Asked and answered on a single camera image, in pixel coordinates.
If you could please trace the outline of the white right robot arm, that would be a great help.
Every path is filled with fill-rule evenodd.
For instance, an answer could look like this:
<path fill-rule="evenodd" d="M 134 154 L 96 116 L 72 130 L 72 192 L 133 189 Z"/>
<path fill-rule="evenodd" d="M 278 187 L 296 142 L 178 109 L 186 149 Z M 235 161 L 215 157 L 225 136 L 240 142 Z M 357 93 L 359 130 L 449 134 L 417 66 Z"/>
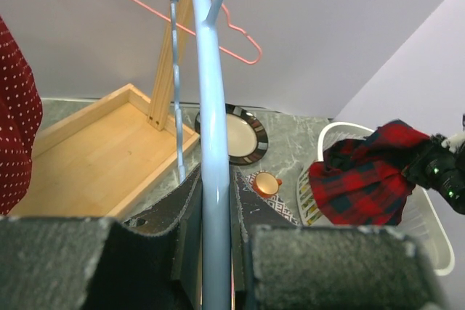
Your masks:
<path fill-rule="evenodd" d="M 446 137 L 436 134 L 416 148 L 403 176 L 424 189 L 433 189 L 457 213 L 464 215 L 464 145 L 451 151 Z"/>

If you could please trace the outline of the red black plaid garment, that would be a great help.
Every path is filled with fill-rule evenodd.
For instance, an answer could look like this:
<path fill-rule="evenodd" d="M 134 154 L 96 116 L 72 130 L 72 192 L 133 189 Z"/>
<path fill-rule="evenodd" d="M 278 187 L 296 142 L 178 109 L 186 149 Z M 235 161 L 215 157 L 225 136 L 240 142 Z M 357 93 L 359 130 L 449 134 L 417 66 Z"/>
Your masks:
<path fill-rule="evenodd" d="M 415 183 L 403 176 L 430 137 L 402 120 L 364 139 L 342 139 L 308 170 L 312 196 L 335 225 L 397 226 Z"/>

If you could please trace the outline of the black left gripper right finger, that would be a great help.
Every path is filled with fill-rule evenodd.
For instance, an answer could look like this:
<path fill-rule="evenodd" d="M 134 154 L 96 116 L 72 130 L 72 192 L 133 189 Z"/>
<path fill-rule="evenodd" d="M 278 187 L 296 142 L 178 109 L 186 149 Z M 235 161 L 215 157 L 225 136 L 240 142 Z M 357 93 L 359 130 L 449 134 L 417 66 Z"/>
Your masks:
<path fill-rule="evenodd" d="M 394 227 L 302 227 L 230 170 L 236 309 L 448 309 L 421 243 Z"/>

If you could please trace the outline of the light blue plastic hanger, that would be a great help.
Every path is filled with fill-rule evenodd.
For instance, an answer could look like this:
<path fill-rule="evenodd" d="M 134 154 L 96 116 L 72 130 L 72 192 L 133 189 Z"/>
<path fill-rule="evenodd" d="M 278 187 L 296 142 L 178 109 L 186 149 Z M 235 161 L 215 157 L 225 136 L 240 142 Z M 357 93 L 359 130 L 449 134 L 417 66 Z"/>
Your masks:
<path fill-rule="evenodd" d="M 180 71 L 176 9 L 170 0 L 171 46 L 176 127 L 182 126 L 179 108 Z M 202 297 L 203 309 L 232 308 L 230 166 L 225 93 L 216 21 L 223 0 L 192 0 L 195 17 L 201 116 Z"/>

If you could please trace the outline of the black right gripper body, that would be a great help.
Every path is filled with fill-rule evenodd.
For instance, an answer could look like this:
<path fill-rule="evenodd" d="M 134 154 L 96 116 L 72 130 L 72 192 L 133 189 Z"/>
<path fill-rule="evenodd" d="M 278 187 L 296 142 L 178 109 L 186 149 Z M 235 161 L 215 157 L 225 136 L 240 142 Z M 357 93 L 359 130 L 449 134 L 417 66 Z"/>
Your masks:
<path fill-rule="evenodd" d="M 403 176 L 424 189 L 453 190 L 454 155 L 443 147 L 445 140 L 445 136 L 435 134 L 422 142 L 412 161 L 404 167 Z"/>

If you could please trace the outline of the red polka dot garment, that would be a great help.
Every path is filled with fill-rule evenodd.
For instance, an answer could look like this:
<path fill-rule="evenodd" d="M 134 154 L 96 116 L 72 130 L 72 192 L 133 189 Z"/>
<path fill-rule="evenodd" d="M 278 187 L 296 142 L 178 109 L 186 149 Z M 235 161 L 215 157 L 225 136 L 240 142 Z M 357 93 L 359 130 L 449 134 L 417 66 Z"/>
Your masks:
<path fill-rule="evenodd" d="M 1 215 L 25 196 L 31 182 L 32 147 L 43 117 L 33 72 L 1 21 Z"/>

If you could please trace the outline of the yellow lemon print skirt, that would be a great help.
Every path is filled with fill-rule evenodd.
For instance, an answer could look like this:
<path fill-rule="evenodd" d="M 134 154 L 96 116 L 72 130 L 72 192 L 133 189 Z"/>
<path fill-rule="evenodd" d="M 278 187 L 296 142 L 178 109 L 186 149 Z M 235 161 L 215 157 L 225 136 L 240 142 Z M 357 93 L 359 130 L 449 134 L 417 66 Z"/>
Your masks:
<path fill-rule="evenodd" d="M 300 219 L 305 226 L 327 226 L 328 219 L 319 210 L 312 194 L 308 173 L 299 174 L 296 185 L 296 199 Z"/>

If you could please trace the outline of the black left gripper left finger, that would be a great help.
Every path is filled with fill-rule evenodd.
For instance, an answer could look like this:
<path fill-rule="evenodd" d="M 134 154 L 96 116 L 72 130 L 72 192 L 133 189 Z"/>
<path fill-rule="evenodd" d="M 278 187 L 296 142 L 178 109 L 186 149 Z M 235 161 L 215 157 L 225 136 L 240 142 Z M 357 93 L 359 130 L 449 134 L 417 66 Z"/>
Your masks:
<path fill-rule="evenodd" d="M 197 309 L 201 170 L 120 222 L 3 218 L 3 309 Z"/>

